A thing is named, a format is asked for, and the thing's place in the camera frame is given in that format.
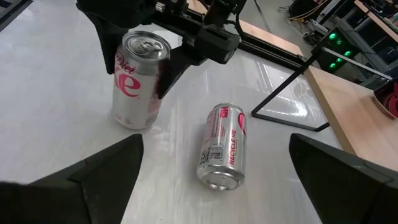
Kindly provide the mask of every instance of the black metal frame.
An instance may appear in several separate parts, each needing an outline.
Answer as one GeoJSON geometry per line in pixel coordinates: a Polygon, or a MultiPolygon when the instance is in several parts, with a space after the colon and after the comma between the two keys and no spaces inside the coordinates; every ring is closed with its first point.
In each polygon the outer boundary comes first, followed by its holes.
{"type": "Polygon", "coordinates": [[[275,98],[275,96],[277,96],[282,90],[284,90],[289,84],[291,84],[292,81],[294,81],[299,75],[301,75],[304,71],[306,71],[306,69],[307,69],[307,68],[319,57],[319,55],[321,55],[322,53],[332,54],[332,55],[334,55],[334,56],[337,56],[337,57],[339,57],[339,58],[342,58],[342,59],[346,60],[346,61],[349,62],[349,63],[352,63],[352,64],[357,65],[357,66],[359,66],[359,67],[361,67],[361,68],[363,68],[363,69],[366,69],[366,70],[368,70],[368,71],[370,71],[370,72],[373,72],[373,73],[375,73],[376,75],[379,75],[380,77],[386,78],[386,79],[388,79],[388,80],[391,80],[391,79],[392,79],[391,77],[388,77],[387,75],[385,75],[385,74],[383,74],[383,73],[381,73],[381,72],[378,72],[378,71],[376,71],[376,70],[373,70],[373,69],[371,69],[371,68],[368,68],[368,67],[366,67],[366,66],[364,66],[364,65],[362,65],[362,64],[360,64],[360,63],[358,63],[358,62],[355,62],[354,60],[351,60],[351,59],[349,59],[349,58],[347,58],[347,57],[344,57],[344,56],[342,56],[342,55],[340,55],[340,54],[338,54],[338,53],[336,53],[336,52],[334,52],[334,51],[332,51],[332,50],[330,50],[330,49],[327,49],[327,48],[324,48],[324,47],[321,47],[320,45],[318,45],[317,47],[315,47],[315,48],[312,50],[312,56],[311,56],[306,62],[304,62],[304,64],[303,64],[298,70],[296,70],[296,71],[295,71],[293,74],[291,74],[291,76],[289,76],[282,84],[280,84],[280,86],[278,86],[269,96],[267,96],[267,98],[266,98],[265,100],[263,100],[260,104],[258,104],[258,105],[251,111],[251,115],[252,115],[253,117],[255,117],[255,118],[260,118],[260,119],[264,119],[264,120],[268,120],[268,121],[273,121],[273,122],[280,123],[280,124],[286,124],[286,125],[293,126],[293,127],[296,127],[296,128],[302,128],[302,129],[306,129],[306,130],[310,130],[310,131],[316,131],[316,132],[322,131],[322,130],[324,130],[325,128],[329,127],[329,123],[325,123],[325,124],[323,124],[323,125],[321,125],[321,126],[319,126],[319,127],[317,127],[317,128],[314,128],[314,127],[310,127],[310,126],[307,126],[307,125],[298,124],[298,123],[295,123],[295,122],[286,121],[286,120],[279,119],[279,118],[273,118],[273,117],[270,117],[270,116],[266,116],[266,115],[258,114],[258,113],[257,113],[259,110],[261,110],[261,108],[263,108],[267,103],[269,103],[273,98],[275,98]]]}
{"type": "Polygon", "coordinates": [[[328,14],[326,14],[325,16],[323,16],[323,18],[319,21],[319,24],[323,25],[332,15],[334,15],[345,3],[347,0],[344,1],[339,1],[334,7],[333,9],[330,9],[330,11],[328,12],[328,14]]]}
{"type": "MultiPolygon", "coordinates": [[[[191,19],[202,23],[203,14],[199,12],[193,11],[191,9],[187,10],[187,15],[190,16],[191,19]]],[[[160,23],[160,20],[155,21],[155,23],[159,26],[162,26],[168,30],[173,31],[173,27],[178,26],[178,24],[173,24],[170,21],[163,21],[163,24],[160,23]]],[[[262,39],[259,39],[253,35],[245,33],[246,35],[242,38],[242,41],[239,43],[238,48],[244,50],[250,54],[258,56],[260,58],[269,60],[271,62],[277,63],[283,67],[296,71],[303,64],[305,59],[300,55],[295,55],[291,52],[288,52],[280,47],[272,45],[262,39]]]]}
{"type": "Polygon", "coordinates": [[[8,8],[6,8],[5,14],[4,12],[0,13],[0,31],[2,31],[10,22],[12,22],[22,11],[28,7],[33,0],[21,0],[19,3],[12,3],[8,8]]]}

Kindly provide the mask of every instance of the can bottom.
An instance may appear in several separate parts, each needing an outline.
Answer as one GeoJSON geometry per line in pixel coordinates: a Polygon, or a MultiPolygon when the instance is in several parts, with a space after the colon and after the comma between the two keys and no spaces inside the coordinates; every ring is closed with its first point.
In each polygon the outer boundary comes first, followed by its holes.
{"type": "Polygon", "coordinates": [[[128,124],[126,124],[125,122],[122,122],[122,121],[120,121],[120,120],[117,119],[117,118],[114,118],[114,119],[115,119],[119,124],[121,124],[122,126],[124,126],[125,128],[132,129],[132,130],[142,130],[142,129],[149,128],[149,127],[152,126],[152,124],[155,122],[155,121],[153,121],[153,122],[151,122],[150,124],[145,125],[144,127],[135,127],[134,125],[128,125],[128,124]]]}
{"type": "Polygon", "coordinates": [[[240,186],[239,180],[225,172],[210,172],[200,179],[204,184],[216,190],[234,190],[240,186]]]}

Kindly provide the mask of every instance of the wooden board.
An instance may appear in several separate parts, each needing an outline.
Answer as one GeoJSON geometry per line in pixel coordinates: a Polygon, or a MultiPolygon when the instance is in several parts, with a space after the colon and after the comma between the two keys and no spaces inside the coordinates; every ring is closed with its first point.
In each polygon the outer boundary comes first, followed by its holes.
{"type": "Polygon", "coordinates": [[[398,171],[398,122],[373,102],[373,91],[315,67],[304,72],[344,151],[398,171]]]}
{"type": "MultiPolygon", "coordinates": [[[[360,8],[363,12],[367,13],[369,9],[360,1],[355,0],[355,5],[360,8]]],[[[396,42],[398,42],[398,35],[380,18],[378,18],[373,12],[368,12],[369,18],[371,18],[380,28],[382,28],[391,38],[393,38],[396,42]]]]}
{"type": "MultiPolygon", "coordinates": [[[[206,9],[200,4],[199,1],[197,0],[187,0],[187,3],[189,3],[189,8],[191,10],[194,10],[199,13],[206,13],[206,9]]],[[[251,34],[259,39],[262,39],[272,45],[278,46],[288,52],[291,52],[295,55],[303,55],[303,53],[300,50],[300,47],[297,45],[294,45],[290,43],[289,41],[286,41],[278,36],[275,36],[274,34],[271,34],[265,30],[262,30],[254,25],[251,25],[247,22],[241,21],[241,27],[242,30],[248,34],[251,34]]]]}

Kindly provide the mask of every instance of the can lying on side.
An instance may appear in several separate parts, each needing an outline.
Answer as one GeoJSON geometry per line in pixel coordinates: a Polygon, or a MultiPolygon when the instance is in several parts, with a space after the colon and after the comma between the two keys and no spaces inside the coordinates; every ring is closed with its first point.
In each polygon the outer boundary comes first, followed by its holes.
{"type": "Polygon", "coordinates": [[[231,103],[218,104],[207,117],[197,167],[199,179],[217,190],[233,190],[244,182],[246,118],[231,103]]]}
{"type": "Polygon", "coordinates": [[[170,44],[151,32],[128,32],[115,56],[112,114],[123,126],[143,129],[157,117],[162,100],[157,84],[170,44]]]}

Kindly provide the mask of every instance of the soda can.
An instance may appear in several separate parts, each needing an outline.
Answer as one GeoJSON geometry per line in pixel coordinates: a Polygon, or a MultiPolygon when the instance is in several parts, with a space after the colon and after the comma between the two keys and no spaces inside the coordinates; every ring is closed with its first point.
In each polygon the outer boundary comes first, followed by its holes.
{"type": "Polygon", "coordinates": [[[199,179],[217,190],[233,190],[244,182],[246,119],[231,103],[218,104],[207,117],[197,167],[199,179]]]}
{"type": "Polygon", "coordinates": [[[392,119],[398,118],[398,78],[380,86],[374,91],[373,100],[377,107],[392,119]]]}
{"type": "Polygon", "coordinates": [[[143,129],[155,122],[162,100],[157,84],[170,44],[151,32],[128,32],[115,56],[112,115],[123,126],[143,129]]]}

